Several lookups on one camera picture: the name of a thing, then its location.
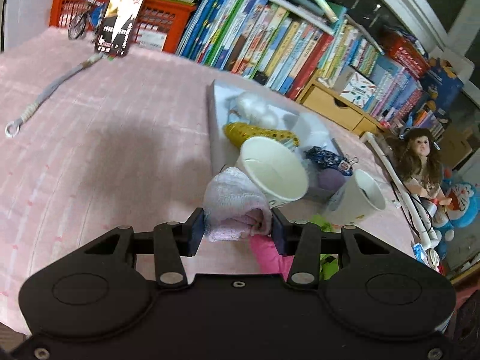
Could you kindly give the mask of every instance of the keyring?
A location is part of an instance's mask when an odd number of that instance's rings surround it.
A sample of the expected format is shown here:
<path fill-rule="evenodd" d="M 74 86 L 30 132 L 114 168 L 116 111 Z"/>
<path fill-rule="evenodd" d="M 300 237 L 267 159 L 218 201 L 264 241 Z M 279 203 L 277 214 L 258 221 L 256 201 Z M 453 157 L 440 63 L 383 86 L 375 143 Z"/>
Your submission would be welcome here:
<path fill-rule="evenodd" d="M 10 132 L 10 127 L 12 127 L 14 124 L 15 124 L 15 121 L 10 122 L 9 124 L 7 124 L 5 126 L 5 135 L 7 136 L 7 138 L 15 137 L 18 134 L 18 132 L 20 131 L 20 126 L 17 125 L 17 127 L 15 129 L 15 132 L 13 132 L 13 133 Z"/>

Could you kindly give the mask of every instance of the floor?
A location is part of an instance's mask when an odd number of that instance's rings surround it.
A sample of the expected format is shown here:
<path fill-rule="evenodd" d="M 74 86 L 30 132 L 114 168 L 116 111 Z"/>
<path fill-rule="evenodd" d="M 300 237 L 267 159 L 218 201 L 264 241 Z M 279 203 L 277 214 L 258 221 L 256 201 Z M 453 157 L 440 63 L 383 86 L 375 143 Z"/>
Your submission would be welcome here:
<path fill-rule="evenodd" d="M 0 347 L 5 351 L 11 351 L 20 345 L 25 336 L 21 333 L 14 332 L 9 327 L 0 323 Z"/>

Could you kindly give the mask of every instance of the blue patterned cloth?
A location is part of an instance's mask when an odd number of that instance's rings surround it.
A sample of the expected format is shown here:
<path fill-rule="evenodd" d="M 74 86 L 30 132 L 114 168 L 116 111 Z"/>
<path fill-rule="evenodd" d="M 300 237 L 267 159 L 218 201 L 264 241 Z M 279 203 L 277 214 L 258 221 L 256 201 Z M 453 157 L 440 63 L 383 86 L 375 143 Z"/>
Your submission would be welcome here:
<path fill-rule="evenodd" d="M 331 151 L 314 146 L 305 152 L 306 157 L 317 164 L 320 169 L 336 169 L 344 176 L 351 176 L 353 174 L 350 161 L 347 157 L 338 155 Z"/>

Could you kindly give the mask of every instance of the wooden drawer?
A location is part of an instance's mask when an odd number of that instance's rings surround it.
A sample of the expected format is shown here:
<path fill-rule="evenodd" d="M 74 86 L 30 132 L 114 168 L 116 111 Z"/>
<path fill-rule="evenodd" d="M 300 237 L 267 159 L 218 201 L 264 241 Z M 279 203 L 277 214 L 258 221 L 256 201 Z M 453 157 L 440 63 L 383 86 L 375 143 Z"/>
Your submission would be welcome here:
<path fill-rule="evenodd" d="M 375 126 L 371 121 L 364 117 L 360 121 L 360 123 L 352 130 L 352 132 L 360 136 L 366 131 L 369 131 L 375 135 L 381 132 L 381 130 L 377 126 Z"/>
<path fill-rule="evenodd" d="M 317 87 L 312 87 L 303 105 L 348 130 L 353 130 L 363 118 L 357 111 Z"/>

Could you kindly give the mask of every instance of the pink cloth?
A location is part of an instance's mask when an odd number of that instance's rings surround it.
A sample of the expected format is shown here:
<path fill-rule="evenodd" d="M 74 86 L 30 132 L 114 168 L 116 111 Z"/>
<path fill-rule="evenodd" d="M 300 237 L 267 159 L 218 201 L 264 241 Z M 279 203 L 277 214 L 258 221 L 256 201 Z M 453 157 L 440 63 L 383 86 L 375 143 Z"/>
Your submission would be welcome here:
<path fill-rule="evenodd" d="M 254 235 L 250 237 L 250 247 L 263 274 L 281 274 L 285 280 L 288 278 L 293 256 L 280 256 L 271 237 Z"/>
<path fill-rule="evenodd" d="M 0 55 L 2 128 L 93 52 L 87 40 L 70 41 L 66 31 L 49 28 Z M 240 76 L 133 46 L 126 57 L 102 60 L 61 85 L 16 138 L 1 135 L 1 323 L 28 333 L 18 291 L 36 271 L 117 225 L 150 231 L 162 222 L 184 221 L 201 206 L 212 178 L 206 89 L 215 79 L 305 111 Z M 373 154 L 358 137 L 325 124 L 390 201 L 393 192 Z M 308 201 L 282 207 L 289 219 L 308 220 L 318 210 Z M 392 204 L 362 227 L 413 256 L 415 240 Z M 189 280 L 195 272 L 261 272 L 246 241 L 204 240 L 183 263 Z M 139 256 L 137 269 L 154 277 L 152 259 Z"/>

